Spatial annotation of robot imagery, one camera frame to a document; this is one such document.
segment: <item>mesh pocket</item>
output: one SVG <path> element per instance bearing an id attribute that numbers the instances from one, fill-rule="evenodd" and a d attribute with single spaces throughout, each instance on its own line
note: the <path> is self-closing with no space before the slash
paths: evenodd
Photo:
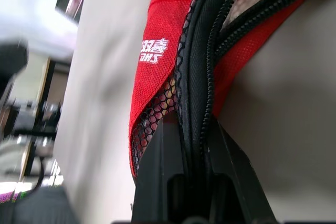
<path id="1" fill-rule="evenodd" d="M 177 105 L 175 79 L 170 76 L 161 86 L 151 102 L 140 114 L 132 131 L 132 154 L 135 174 L 138 173 L 139 161 L 158 126 L 158 121 Z"/>

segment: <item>red fabric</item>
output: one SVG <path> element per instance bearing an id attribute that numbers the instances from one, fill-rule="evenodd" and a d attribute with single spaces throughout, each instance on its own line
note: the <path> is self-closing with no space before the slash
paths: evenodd
<path id="1" fill-rule="evenodd" d="M 215 68 L 214 106 L 214 114 L 216 116 L 220 113 L 227 91 L 235 75 L 302 1 L 297 1 L 249 32 L 217 65 Z M 167 49 L 157 63 L 141 61 L 138 63 L 130 116 L 131 160 L 133 159 L 131 148 L 132 130 L 141 112 L 174 70 L 177 46 L 190 2 L 191 0 L 151 1 L 143 40 L 160 40 L 164 38 L 169 42 Z M 130 163 L 132 174 L 135 175 L 133 162 Z"/>

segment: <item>zipper teeth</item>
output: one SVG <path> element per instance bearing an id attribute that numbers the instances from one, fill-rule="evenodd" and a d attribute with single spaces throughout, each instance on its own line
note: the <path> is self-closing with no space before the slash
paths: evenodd
<path id="1" fill-rule="evenodd" d="M 219 59 L 221 56 L 228 52 L 228 50 L 238 42 L 245 34 L 251 31 L 254 27 L 259 25 L 268 17 L 277 13 L 281 9 L 290 5 L 296 0 L 275 0 L 272 4 L 261 10 L 256 16 L 244 22 L 240 27 L 230 33 L 227 38 L 217 47 L 215 58 Z"/>
<path id="2" fill-rule="evenodd" d="M 200 154 L 201 158 L 204 158 L 204 141 L 206 137 L 206 132 L 210 123 L 213 103 L 214 103 L 214 61 L 212 55 L 214 54 L 214 47 L 216 43 L 216 39 L 218 37 L 220 28 L 223 25 L 223 22 L 227 15 L 230 12 L 231 7 L 233 6 L 235 0 L 225 0 L 222 7 L 220 8 L 218 15 L 214 21 L 214 24 L 211 29 L 211 33 L 209 35 L 207 50 L 206 50 L 206 75 L 207 75 L 207 102 L 204 113 L 204 118 L 202 121 L 201 133 L 199 136 L 200 139 Z"/>

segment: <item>ceiling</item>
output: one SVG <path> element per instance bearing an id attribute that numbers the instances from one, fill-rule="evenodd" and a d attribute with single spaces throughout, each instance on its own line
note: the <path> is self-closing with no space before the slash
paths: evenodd
<path id="1" fill-rule="evenodd" d="M 55 10 L 56 1 L 0 0 L 0 40 L 24 38 L 32 51 L 71 59 L 77 24 Z"/>

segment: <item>printed logo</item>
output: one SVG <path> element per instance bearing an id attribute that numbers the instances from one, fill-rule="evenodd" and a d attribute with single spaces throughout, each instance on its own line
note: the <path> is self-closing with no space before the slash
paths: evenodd
<path id="1" fill-rule="evenodd" d="M 148 62 L 156 64 L 166 51 L 169 40 L 167 39 L 151 39 L 142 42 L 140 62 Z"/>

